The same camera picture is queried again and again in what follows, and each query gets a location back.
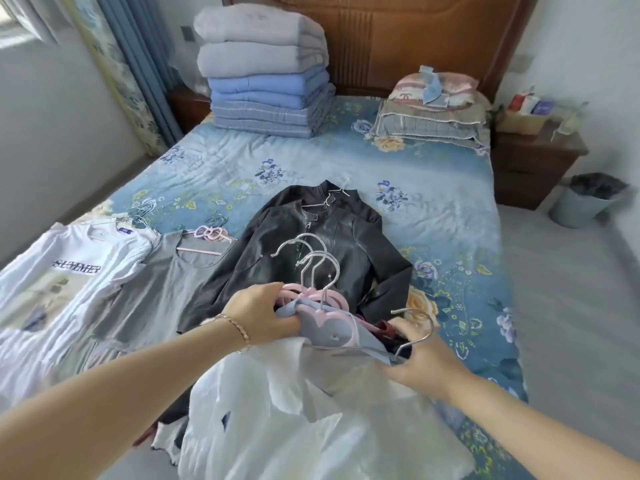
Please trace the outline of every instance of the nightstand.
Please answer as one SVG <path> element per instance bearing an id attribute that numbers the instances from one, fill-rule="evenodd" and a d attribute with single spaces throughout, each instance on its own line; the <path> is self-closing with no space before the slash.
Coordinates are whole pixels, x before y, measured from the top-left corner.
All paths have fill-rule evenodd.
<path id="1" fill-rule="evenodd" d="M 194 93 L 187 86 L 175 88 L 166 96 L 180 129 L 187 134 L 211 112 L 208 97 Z"/>
<path id="2" fill-rule="evenodd" d="M 545 124 L 538 136 L 495 133 L 491 164 L 496 202 L 537 209 L 571 165 L 589 152 L 578 133 L 550 141 L 556 127 Z"/>

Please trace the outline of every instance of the bedspread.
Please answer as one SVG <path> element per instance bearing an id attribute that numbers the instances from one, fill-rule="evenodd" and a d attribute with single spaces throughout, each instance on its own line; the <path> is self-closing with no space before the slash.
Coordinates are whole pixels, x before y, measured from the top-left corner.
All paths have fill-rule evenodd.
<path id="1" fill-rule="evenodd" d="M 222 130 L 205 120 L 93 216 L 129 215 L 160 232 L 209 223 L 238 236 L 284 187 L 348 181 L 413 264 L 408 306 L 437 316 L 442 338 L 471 371 L 526 401 L 488 154 L 373 137 L 379 103 L 336 98 L 310 140 Z M 449 423 L 475 455 L 473 475 L 526 476 L 473 422 L 454 415 Z"/>

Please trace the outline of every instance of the hand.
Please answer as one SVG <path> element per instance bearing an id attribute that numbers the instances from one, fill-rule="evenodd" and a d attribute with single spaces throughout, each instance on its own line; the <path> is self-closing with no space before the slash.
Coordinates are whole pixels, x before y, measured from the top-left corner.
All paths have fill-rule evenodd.
<path id="1" fill-rule="evenodd" d="M 389 320 L 393 327 L 413 341 L 424 336 L 418 328 L 404 318 Z M 437 333 L 412 346 L 409 361 L 402 365 L 381 366 L 382 373 L 392 381 L 404 384 L 427 397 L 453 402 L 455 386 L 473 374 L 453 354 Z"/>
<path id="2" fill-rule="evenodd" d="M 236 291 L 222 310 L 244 328 L 251 345 L 268 344 L 300 331 L 297 316 L 278 318 L 273 312 L 276 297 L 283 286 L 284 283 L 269 283 Z"/>

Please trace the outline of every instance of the person's right arm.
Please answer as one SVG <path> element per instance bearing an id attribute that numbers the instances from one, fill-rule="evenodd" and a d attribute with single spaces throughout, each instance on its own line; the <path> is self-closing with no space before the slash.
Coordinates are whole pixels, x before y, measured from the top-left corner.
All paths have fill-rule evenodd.
<path id="1" fill-rule="evenodd" d="M 404 319 L 391 323 L 409 340 L 424 334 Z M 460 409 L 538 480 L 640 478 L 640 463 L 473 375 L 437 334 L 414 345 L 405 364 L 383 371 L 391 380 Z"/>

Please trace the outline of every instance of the blue curtain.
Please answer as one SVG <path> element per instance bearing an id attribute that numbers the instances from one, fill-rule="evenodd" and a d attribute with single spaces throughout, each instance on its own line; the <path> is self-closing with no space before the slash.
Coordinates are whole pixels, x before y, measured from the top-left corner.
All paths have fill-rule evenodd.
<path id="1" fill-rule="evenodd" d="M 156 1 L 97 1 L 156 120 L 158 132 L 167 146 L 176 144 L 184 134 L 166 94 L 182 81 L 167 62 L 172 45 Z"/>

